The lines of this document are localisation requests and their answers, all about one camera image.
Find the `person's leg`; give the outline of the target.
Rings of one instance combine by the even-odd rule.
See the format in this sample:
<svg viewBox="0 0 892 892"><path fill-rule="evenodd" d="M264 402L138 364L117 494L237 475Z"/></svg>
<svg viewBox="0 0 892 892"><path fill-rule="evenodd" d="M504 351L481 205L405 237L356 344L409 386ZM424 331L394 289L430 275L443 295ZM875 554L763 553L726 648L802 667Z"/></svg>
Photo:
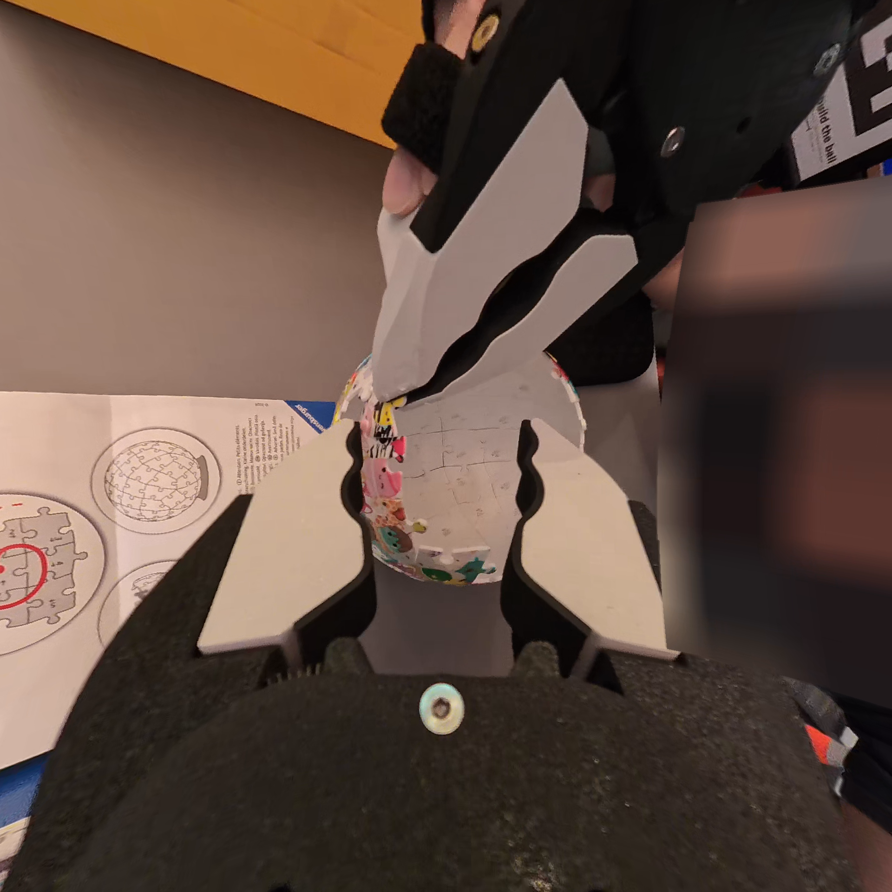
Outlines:
<svg viewBox="0 0 892 892"><path fill-rule="evenodd" d="M857 736L841 789L843 823L865 891L891 890L891 711L832 696Z"/></svg>

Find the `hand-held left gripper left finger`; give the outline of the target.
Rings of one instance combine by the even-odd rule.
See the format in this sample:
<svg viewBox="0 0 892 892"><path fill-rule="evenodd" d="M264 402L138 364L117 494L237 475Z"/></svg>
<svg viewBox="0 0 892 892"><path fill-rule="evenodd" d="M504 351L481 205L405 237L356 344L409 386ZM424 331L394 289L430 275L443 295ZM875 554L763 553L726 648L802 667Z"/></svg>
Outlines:
<svg viewBox="0 0 892 892"><path fill-rule="evenodd" d="M361 519L361 428L338 421L256 488L196 647L218 655L279 646L320 660L376 613Z"/></svg>

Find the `white instruction sheet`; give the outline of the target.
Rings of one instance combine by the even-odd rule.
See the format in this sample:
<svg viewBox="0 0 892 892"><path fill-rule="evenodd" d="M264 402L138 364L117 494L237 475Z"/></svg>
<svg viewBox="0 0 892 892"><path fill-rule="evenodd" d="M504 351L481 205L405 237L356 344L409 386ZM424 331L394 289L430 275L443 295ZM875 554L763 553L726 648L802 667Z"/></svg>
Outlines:
<svg viewBox="0 0 892 892"><path fill-rule="evenodd" d="M103 649L332 403L2 393L1 766L48 752Z"/></svg>

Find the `yellow plastic bin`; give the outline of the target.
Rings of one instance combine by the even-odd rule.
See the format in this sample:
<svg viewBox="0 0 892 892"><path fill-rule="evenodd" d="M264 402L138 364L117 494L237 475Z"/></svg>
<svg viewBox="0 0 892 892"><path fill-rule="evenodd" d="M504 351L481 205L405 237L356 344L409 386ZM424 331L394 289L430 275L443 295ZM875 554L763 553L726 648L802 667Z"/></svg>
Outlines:
<svg viewBox="0 0 892 892"><path fill-rule="evenodd" d="M417 1L14 1L390 149L381 118L421 41Z"/></svg>

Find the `black wrist rest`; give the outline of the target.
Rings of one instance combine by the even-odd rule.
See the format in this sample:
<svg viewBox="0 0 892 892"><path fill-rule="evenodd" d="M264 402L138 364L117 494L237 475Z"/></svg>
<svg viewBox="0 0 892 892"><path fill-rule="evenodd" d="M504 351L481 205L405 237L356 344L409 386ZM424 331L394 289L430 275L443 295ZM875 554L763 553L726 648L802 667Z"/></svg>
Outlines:
<svg viewBox="0 0 892 892"><path fill-rule="evenodd" d="M638 292L605 316L587 313L548 348L573 386L628 383L654 358L652 305Z"/></svg>

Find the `person's right hand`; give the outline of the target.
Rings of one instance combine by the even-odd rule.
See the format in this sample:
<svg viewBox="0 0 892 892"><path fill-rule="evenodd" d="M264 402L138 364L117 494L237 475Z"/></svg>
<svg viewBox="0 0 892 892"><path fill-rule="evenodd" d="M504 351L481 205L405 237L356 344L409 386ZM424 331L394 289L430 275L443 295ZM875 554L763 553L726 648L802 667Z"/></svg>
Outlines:
<svg viewBox="0 0 892 892"><path fill-rule="evenodd" d="M433 2L433 41L463 59L484 5L484 1ZM397 147L382 185L382 209L396 217L411 215L423 203L436 180L413 154Z"/></svg>

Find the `person's shoe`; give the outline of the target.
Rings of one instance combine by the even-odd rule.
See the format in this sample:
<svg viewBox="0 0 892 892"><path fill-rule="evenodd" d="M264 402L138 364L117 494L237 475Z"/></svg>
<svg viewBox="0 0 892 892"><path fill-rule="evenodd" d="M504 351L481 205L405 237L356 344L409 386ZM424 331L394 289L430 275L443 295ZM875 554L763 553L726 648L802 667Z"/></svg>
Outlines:
<svg viewBox="0 0 892 892"><path fill-rule="evenodd" d="M841 800L844 762L858 741L836 702L822 688L785 677L786 692L798 710L828 786Z"/></svg>

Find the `black white marker sign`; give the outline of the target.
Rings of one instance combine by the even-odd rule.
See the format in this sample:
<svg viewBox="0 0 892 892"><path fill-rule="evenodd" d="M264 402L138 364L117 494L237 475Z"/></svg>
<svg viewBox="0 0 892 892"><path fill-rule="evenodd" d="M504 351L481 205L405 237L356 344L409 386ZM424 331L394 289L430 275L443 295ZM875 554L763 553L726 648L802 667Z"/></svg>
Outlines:
<svg viewBox="0 0 892 892"><path fill-rule="evenodd" d="M877 2L817 105L794 131L797 183L841 183L891 159L891 2Z"/></svg>

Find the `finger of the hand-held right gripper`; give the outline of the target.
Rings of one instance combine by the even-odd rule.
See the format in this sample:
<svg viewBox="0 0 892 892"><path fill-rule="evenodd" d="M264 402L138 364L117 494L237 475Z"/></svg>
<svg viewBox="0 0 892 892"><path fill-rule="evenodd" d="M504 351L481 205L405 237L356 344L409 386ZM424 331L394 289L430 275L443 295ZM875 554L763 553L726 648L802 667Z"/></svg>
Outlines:
<svg viewBox="0 0 892 892"><path fill-rule="evenodd" d="M411 223L382 218L390 252L371 349L379 401L430 383L495 287L546 249L574 216L587 124L560 78L495 165L467 141Z"/></svg>
<svg viewBox="0 0 892 892"><path fill-rule="evenodd" d="M560 237L487 300L471 332L447 351L430 383L416 390L417 404L459 394L529 362L637 263L627 234Z"/></svg>

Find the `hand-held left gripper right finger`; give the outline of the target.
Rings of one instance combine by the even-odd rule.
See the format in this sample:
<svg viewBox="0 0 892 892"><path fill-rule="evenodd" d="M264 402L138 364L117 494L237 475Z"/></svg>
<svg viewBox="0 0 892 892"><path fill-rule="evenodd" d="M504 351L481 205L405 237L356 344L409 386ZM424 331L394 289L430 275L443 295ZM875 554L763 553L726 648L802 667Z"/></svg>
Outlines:
<svg viewBox="0 0 892 892"><path fill-rule="evenodd" d="M674 662L662 599L628 501L594 460L542 420L520 425L520 519L501 583L516 662L531 643L558 663L614 651Z"/></svg>

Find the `person's right forearm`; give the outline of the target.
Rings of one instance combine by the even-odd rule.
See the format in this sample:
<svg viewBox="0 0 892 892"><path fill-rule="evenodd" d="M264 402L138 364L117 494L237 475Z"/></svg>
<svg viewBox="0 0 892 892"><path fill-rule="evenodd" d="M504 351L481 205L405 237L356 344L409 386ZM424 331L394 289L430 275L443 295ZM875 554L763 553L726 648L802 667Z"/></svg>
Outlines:
<svg viewBox="0 0 892 892"><path fill-rule="evenodd" d="M678 253L665 268L642 286L642 292L647 297L653 308L665 313L673 312L682 258L683 252Z"/></svg>

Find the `colourful puzzle ball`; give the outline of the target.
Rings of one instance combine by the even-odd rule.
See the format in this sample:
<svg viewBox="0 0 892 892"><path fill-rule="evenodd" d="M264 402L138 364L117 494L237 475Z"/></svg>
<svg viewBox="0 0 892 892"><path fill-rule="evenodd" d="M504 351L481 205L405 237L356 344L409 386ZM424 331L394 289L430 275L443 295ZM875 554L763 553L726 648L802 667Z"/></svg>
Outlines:
<svg viewBox="0 0 892 892"><path fill-rule="evenodd" d="M428 405L383 403L371 358L345 386L334 421L356 421L362 518L373 557L417 581L495 584L520 513L522 421L541 419L582 450L586 423L569 377L549 353Z"/></svg>

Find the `printed puzzle box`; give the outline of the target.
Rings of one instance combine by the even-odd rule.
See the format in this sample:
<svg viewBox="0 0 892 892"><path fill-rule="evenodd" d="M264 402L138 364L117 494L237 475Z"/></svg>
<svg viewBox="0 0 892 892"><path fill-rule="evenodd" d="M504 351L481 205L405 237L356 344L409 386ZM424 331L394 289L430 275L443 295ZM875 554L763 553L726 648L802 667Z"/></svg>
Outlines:
<svg viewBox="0 0 892 892"><path fill-rule="evenodd" d="M25 838L48 755L39 754L1 771L1 883Z"/></svg>

